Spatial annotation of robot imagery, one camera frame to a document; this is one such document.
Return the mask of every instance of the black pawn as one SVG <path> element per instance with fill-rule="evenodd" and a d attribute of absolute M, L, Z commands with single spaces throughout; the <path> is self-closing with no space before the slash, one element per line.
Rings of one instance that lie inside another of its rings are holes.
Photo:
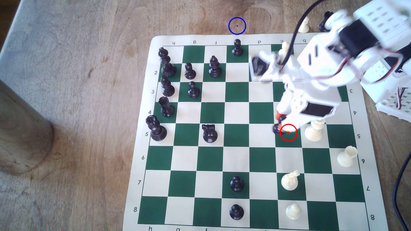
<path fill-rule="evenodd" d="M 167 136 L 167 129 L 160 125 L 155 115 L 149 115 L 145 119 L 145 123 L 151 130 L 151 138 L 155 141 L 162 141 Z"/>
<path fill-rule="evenodd" d="M 234 48 L 231 52 L 235 56 L 240 56 L 244 52 L 244 50 L 241 48 L 241 41 L 239 39 L 234 40 Z"/>
<path fill-rule="evenodd" d="M 200 95 L 200 89 L 197 88 L 196 82 L 191 81 L 188 83 L 188 87 L 190 88 L 188 90 L 188 95 L 191 98 L 197 98 Z"/>
<path fill-rule="evenodd" d="M 163 88 L 162 89 L 163 95 L 167 97 L 172 96 L 174 94 L 175 89 L 173 85 L 171 85 L 170 80 L 162 76 L 160 82 L 161 82 L 161 87 Z"/>
<path fill-rule="evenodd" d="M 170 104 L 169 99 L 165 96 L 161 96 L 158 100 L 161 106 L 161 114 L 165 117 L 170 117 L 174 114 L 174 107 Z"/>
<path fill-rule="evenodd" d="M 169 52 L 163 47 L 160 47 L 158 56 L 160 56 L 160 62 L 163 64 L 163 67 L 161 68 L 161 74 L 167 78 L 172 77 L 177 69 L 173 64 L 170 63 Z"/>
<path fill-rule="evenodd" d="M 221 67 L 220 63 L 218 62 L 217 58 L 213 55 L 210 59 L 210 69 L 208 73 L 211 77 L 217 78 L 221 75 Z"/>
<path fill-rule="evenodd" d="M 217 140 L 217 132 L 215 131 L 215 125 L 211 124 L 211 125 L 202 125 L 201 128 L 203 129 L 204 133 L 203 133 L 203 139 L 207 142 L 207 143 L 212 143 L 214 141 Z"/>
<path fill-rule="evenodd" d="M 196 77 L 196 71 L 193 70 L 193 66 L 189 62 L 185 64 L 184 76 L 186 79 L 194 79 Z"/>
<path fill-rule="evenodd" d="M 238 204 L 230 208 L 230 217 L 234 220 L 240 220 L 244 216 L 244 209 Z"/>

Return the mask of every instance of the white chess piece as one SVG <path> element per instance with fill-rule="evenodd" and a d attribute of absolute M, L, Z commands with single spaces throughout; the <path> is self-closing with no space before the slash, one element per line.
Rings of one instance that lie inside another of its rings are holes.
<path fill-rule="evenodd" d="M 343 167 L 350 167 L 354 163 L 354 158 L 357 157 L 357 149 L 353 146 L 348 146 L 343 152 L 337 156 L 338 163 Z"/>
<path fill-rule="evenodd" d="M 321 138 L 323 137 L 321 129 L 324 127 L 325 123 L 326 121 L 324 119 L 312 120 L 311 125 L 308 126 L 304 132 L 304 135 L 307 138 L 307 140 L 312 142 L 317 142 L 321 140 Z"/>
<path fill-rule="evenodd" d="M 296 189 L 296 187 L 298 186 L 297 176 L 299 175 L 300 173 L 298 172 L 298 170 L 295 170 L 292 173 L 285 174 L 281 178 L 281 185 L 283 186 L 283 188 L 285 188 L 288 191 Z"/>
<path fill-rule="evenodd" d="M 305 17 L 305 19 L 302 21 L 302 24 L 300 26 L 300 28 L 298 29 L 298 32 L 300 33 L 307 33 L 309 30 L 309 26 L 308 26 L 308 17 Z"/>
<path fill-rule="evenodd" d="M 291 220 L 296 220 L 300 217 L 301 209 L 298 204 L 292 204 L 285 209 L 285 214 Z"/>

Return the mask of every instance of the wooden table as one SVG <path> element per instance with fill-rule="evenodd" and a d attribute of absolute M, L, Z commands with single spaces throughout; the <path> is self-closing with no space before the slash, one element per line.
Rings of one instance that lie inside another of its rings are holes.
<path fill-rule="evenodd" d="M 369 0 L 334 0 L 352 13 Z M 0 79 L 54 125 L 51 154 L 21 176 L 0 173 L 0 230 L 121 230 L 148 49 L 156 35 L 292 33 L 314 0 L 23 0 L 0 56 Z M 391 201 L 411 150 L 411 124 L 367 112 L 390 230 Z M 410 167 L 398 191 L 411 226 Z"/>

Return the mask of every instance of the chessboard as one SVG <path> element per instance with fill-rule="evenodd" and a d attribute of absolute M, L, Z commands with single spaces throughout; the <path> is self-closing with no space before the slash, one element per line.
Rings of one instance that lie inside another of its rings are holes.
<path fill-rule="evenodd" d="M 298 55 L 316 33 L 298 34 Z M 233 41 L 243 54 L 234 56 Z M 278 51 L 291 34 L 184 35 L 153 38 L 148 54 L 123 230 L 131 231 L 373 231 L 388 230 L 363 92 L 359 83 L 339 87 L 342 103 L 326 120 L 322 139 L 272 132 L 276 106 L 284 92 L 281 81 L 252 82 L 249 56 Z M 164 117 L 159 104 L 162 76 L 159 48 L 168 51 L 175 74 L 169 96 L 174 113 Z M 209 74 L 212 56 L 221 74 Z M 185 78 L 192 64 L 194 79 Z M 191 98 L 189 82 L 200 94 Z M 155 115 L 167 130 L 155 141 L 146 118 Z M 215 125 L 215 142 L 203 139 L 202 125 Z M 351 167 L 337 155 L 347 146 L 358 150 Z M 298 170 L 298 186 L 281 185 L 283 175 Z M 244 188 L 230 187 L 238 175 Z M 239 220 L 230 216 L 238 204 Z M 300 216 L 286 216 L 291 204 Z"/>

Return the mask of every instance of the blue circle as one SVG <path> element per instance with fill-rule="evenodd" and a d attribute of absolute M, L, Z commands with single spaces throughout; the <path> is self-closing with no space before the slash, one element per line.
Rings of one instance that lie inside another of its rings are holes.
<path fill-rule="evenodd" d="M 241 33 L 238 33 L 238 34 L 233 33 L 233 32 L 231 31 L 231 29 L 230 29 L 230 23 L 231 23 L 231 21 L 232 21 L 233 19 L 235 19 L 235 18 L 239 18 L 239 19 L 241 19 L 241 20 L 244 22 L 244 30 L 243 30 Z M 240 18 L 240 17 L 235 17 L 235 18 L 232 18 L 232 19 L 229 21 L 229 30 L 230 30 L 231 33 L 233 33 L 233 34 L 235 34 L 235 35 L 240 35 L 240 34 L 242 34 L 242 33 L 245 32 L 245 29 L 247 28 L 247 24 L 245 24 L 244 19 L 242 19 L 242 18 Z"/>

